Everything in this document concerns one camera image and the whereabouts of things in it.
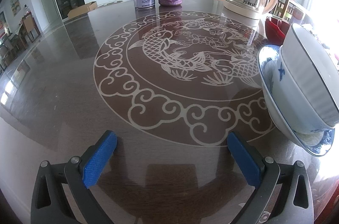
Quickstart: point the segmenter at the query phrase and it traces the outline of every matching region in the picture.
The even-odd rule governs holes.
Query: blue and white bowl
[[[272,74],[272,97],[291,128],[302,134],[332,129],[316,113],[293,79],[279,49],[277,65]]]
[[[262,91],[271,119],[276,127],[293,143],[301,146],[313,156],[324,156],[333,144],[335,129],[328,129],[309,135],[295,132],[284,118],[272,97],[272,75],[278,58],[279,46],[267,45],[262,47],[258,53]]]

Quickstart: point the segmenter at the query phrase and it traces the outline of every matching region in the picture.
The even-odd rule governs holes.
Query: plate
[[[262,82],[262,91],[267,110],[276,127],[293,143],[301,146],[313,156],[324,156],[331,148],[334,140],[335,129],[324,130],[314,134],[300,134],[295,132],[274,102],[271,93],[272,74],[275,63],[279,57],[279,46],[266,45],[258,53],[259,74]]]

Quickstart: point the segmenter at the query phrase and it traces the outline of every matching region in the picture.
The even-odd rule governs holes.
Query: screw
[[[269,164],[272,164],[274,162],[273,158],[269,156],[265,157],[265,161]]]
[[[42,168],[47,167],[47,165],[48,165],[48,162],[47,162],[47,161],[42,161],[41,164],[40,164],[40,166],[41,166]]]
[[[76,164],[80,161],[80,157],[79,156],[74,156],[71,158],[71,163],[72,164]]]
[[[302,168],[304,166],[304,163],[301,161],[297,161],[297,166]]]

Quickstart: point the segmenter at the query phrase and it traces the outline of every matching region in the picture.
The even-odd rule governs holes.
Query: dining table
[[[339,184],[339,139],[315,157],[275,127],[257,64],[270,44],[265,17],[242,17],[216,0],[142,11],[126,1],[53,30],[24,58],[28,73],[0,108],[14,130],[0,149],[12,203],[29,212],[40,162],[80,156],[108,129],[117,147],[90,190],[114,223],[230,223],[254,191],[227,146],[236,131],[263,157],[304,163],[316,219]],[[6,147],[14,142],[20,148]]]

